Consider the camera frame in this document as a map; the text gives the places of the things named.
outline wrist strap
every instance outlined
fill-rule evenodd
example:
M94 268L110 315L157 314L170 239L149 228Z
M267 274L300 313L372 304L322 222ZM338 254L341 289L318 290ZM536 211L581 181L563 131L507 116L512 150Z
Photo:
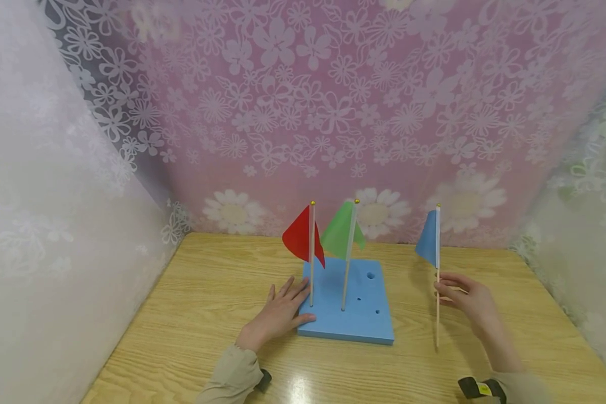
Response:
M260 371L262 371L263 373L263 378L260 380L259 384L256 385L256 388L260 392L264 393L267 390L267 387L269 386L269 382L272 381L272 375L270 375L269 372L265 369L260 369Z
M507 404L507 396L504 394L503 387L495 379L477 382L476 379L470 376L458 380L458 385L469 400L480 397L498 397L501 404Z

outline right hand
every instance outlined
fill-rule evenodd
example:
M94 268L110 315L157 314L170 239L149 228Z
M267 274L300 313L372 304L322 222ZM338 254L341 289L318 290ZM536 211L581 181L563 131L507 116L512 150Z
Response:
M459 273L440 272L440 282L434 282L434 287L440 294L440 304L463 311L479 339L504 333L500 314L487 286Z

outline tabletop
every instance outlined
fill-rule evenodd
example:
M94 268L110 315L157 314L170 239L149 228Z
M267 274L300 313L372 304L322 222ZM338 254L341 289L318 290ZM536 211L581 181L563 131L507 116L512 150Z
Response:
M353 255L381 263L395 343L291 332L260 351L273 380L247 403L468 402L457 380L486 378L489 365L466 319L448 307L436 352L434 269L411 245L371 243ZM606 403L606 367L519 256L442 247L442 269L489 286L525 363L556 403ZM187 235L83 403L193 403L269 285L301 273L278 238Z

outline flower pattern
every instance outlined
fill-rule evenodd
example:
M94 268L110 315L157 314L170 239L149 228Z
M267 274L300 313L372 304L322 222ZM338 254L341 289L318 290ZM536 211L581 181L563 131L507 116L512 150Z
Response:
M357 221L364 236L370 239L387 235L392 228L404 224L402 217L411 213L407 201L400 201L400 193L384 190L377 193L376 188L365 188L355 192Z
M246 193L226 190L214 192L214 196L215 199L205 199L206 208L202 213L210 221L218 222L219 229L230 234L251 234L262 224L264 209L256 201L250 201Z
M506 191L494 188L498 178L487 180L485 174L459 175L454 183L440 183L435 195L425 204L425 209L434 209L442 204L440 228L442 231L453 230L462 233L475 229L482 218L495 215L494 208L506 203Z
M418 208L432 184L475 171L497 178L509 201L494 217L478 216L479 224L515 226L506 218L540 185L527 184L529 192L511 184L544 174L574 116L587 112L572 102L572 89L593 99L606 81L606 48L593 50L603 70L584 64L601 35L584 29L595 14L548 8L532 29L530 2L503 6L513 16L504 20L489 20L482 8L463 12L452 0L328 2L138 4L130 20L115 0L44 11L95 119L127 162L119 164L122 178L145 158L165 163L171 176L183 175L184 162L250 180L242 191L225 184L239 192L274 175L314 182L330 175L346 184L336 188L345 197L396 178L404 185L392 188ZM570 18L579 23L562 25ZM123 41L113 44L114 34ZM559 51L562 58L551 57ZM256 197L274 211L277 196ZM392 241L414 241L392 233Z
M549 99L535 104L531 113L551 112ZM511 250L606 362L606 92L524 221Z
M0 402L81 401L189 230L116 5L0 0Z

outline beige sleeve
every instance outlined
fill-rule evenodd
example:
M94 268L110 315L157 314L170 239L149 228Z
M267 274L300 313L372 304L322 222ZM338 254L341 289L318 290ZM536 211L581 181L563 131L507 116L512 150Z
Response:
M499 373L492 372L503 387L507 404L550 404L550 395L545 384L532 373Z
M256 353L230 345L195 404L242 404L262 377Z

